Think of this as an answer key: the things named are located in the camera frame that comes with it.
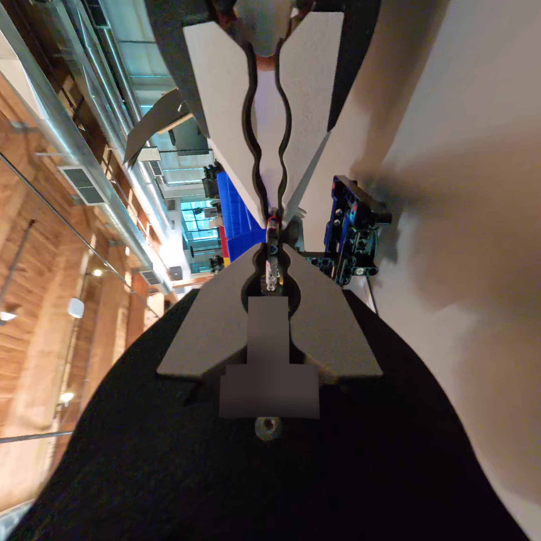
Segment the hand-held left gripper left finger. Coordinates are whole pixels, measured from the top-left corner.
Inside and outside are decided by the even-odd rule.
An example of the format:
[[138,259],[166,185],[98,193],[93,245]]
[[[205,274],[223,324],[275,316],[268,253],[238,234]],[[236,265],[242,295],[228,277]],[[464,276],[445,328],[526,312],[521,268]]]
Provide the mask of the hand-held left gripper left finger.
[[202,379],[247,344],[242,292],[258,274],[256,257],[265,247],[251,247],[199,289],[157,369],[159,375]]

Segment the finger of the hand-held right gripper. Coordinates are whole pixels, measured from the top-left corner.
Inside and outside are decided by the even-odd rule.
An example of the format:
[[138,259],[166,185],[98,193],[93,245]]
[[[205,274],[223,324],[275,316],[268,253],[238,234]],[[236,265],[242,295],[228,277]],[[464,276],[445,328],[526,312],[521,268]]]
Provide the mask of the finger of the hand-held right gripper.
[[267,221],[261,148],[252,125],[258,85],[252,44],[235,40],[216,22],[186,26],[183,34],[213,151],[253,218]]
[[288,105],[281,159],[282,220],[294,216],[329,138],[328,121],[344,14],[310,12],[278,54],[279,89]]

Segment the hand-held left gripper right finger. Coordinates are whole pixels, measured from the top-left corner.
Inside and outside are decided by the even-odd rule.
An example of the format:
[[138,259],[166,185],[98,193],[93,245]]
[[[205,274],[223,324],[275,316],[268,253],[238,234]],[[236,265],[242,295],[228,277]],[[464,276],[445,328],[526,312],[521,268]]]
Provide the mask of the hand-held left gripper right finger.
[[382,368],[358,324],[342,289],[291,247],[288,275],[300,291],[290,319],[297,349],[335,379],[379,378]]

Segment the grey red brick truck model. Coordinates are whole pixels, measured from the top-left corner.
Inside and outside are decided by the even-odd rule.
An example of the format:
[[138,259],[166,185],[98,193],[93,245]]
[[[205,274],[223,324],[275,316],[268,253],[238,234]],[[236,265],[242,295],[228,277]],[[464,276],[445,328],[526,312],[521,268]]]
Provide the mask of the grey red brick truck model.
[[290,239],[291,228],[283,226],[278,208],[268,208],[266,263],[260,275],[261,295],[283,295],[286,272],[279,262],[279,254],[286,245],[340,288],[346,288],[355,277],[367,279],[378,274],[375,255],[379,227],[391,224],[392,214],[384,203],[371,197],[356,180],[345,175],[334,176],[331,198],[323,252],[300,250],[296,244],[301,234],[297,234],[296,240]]

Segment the light grey desk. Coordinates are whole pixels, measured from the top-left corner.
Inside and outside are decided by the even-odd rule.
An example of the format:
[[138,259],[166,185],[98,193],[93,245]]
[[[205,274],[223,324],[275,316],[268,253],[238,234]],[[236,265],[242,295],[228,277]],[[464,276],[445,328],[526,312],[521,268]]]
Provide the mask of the light grey desk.
[[540,540],[540,1],[382,1],[302,199],[308,250],[334,174],[391,208],[378,313]]

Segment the wooden display board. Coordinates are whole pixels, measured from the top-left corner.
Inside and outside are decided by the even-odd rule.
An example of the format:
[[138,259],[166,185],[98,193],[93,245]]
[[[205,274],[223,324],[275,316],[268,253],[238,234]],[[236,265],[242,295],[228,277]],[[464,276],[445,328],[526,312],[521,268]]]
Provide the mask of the wooden display board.
[[127,135],[123,164],[133,167],[153,135],[171,131],[193,117],[185,103],[185,94],[179,88],[162,95]]

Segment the blue storage bin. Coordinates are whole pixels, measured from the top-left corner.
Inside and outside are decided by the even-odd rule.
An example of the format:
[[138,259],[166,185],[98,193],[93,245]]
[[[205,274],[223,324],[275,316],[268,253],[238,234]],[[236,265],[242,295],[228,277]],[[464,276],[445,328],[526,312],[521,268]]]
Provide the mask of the blue storage bin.
[[233,262],[253,246],[265,243],[266,230],[253,218],[227,173],[219,172],[216,178],[229,260]]

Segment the white vent grille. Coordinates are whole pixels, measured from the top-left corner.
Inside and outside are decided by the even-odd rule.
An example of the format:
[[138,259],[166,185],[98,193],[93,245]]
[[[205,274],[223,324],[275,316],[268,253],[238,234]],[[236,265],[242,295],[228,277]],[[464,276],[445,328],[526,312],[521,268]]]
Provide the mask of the white vent grille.
[[75,189],[85,205],[99,206],[108,203],[104,193],[92,179],[85,166],[60,166],[58,170]]

